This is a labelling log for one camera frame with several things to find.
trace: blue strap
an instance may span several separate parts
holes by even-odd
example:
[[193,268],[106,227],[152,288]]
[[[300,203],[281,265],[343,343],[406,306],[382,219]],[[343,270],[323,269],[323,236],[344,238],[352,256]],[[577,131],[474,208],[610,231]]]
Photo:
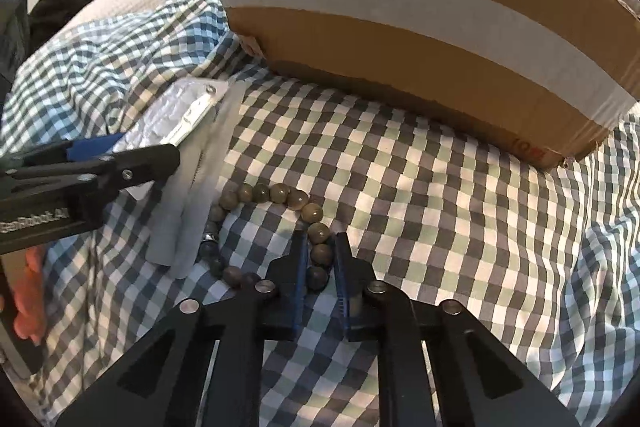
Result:
[[74,144],[66,150],[66,158],[70,162],[83,162],[110,150],[124,136],[123,132],[107,136],[95,136],[74,140]]

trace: cardboard box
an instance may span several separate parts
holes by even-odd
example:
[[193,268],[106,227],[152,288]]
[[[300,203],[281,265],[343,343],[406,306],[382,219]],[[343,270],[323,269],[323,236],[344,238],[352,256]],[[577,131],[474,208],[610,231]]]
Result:
[[435,118],[542,169],[596,149],[640,96],[622,0],[220,0],[281,74]]

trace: triangular cutout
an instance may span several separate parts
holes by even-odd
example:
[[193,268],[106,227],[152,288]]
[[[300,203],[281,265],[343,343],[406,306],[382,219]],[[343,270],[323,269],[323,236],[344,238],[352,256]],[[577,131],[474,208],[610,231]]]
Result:
[[118,386],[142,398],[156,391],[166,357],[174,343],[175,332],[167,331],[118,380]]
[[473,331],[465,336],[487,398],[500,398],[522,388],[522,380]]

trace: bed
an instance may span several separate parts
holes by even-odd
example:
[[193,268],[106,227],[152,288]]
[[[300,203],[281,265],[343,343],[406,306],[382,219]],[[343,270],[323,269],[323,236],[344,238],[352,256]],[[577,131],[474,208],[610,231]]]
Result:
[[[7,101],[0,155],[127,130],[188,75],[249,84],[220,189],[306,190],[379,279],[460,300],[582,425],[606,416],[640,362],[640,111],[583,161],[543,173],[405,111],[275,76],[242,51],[217,0],[169,0],[36,52]],[[176,302],[231,295],[204,261],[185,280],[145,261],[155,203],[121,194],[105,227],[50,246],[46,362],[30,382],[44,423]],[[295,221],[245,205],[224,222],[222,255],[264,276]],[[266,346],[260,424],[374,426],[370,346],[340,340],[334,286],[307,304],[297,346]]]

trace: white tape strip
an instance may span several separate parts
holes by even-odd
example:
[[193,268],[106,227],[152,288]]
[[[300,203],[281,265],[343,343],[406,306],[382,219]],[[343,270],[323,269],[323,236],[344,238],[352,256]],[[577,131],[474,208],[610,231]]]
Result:
[[487,58],[613,129],[636,100],[599,65],[548,28],[491,0],[221,0],[366,20],[437,39]]

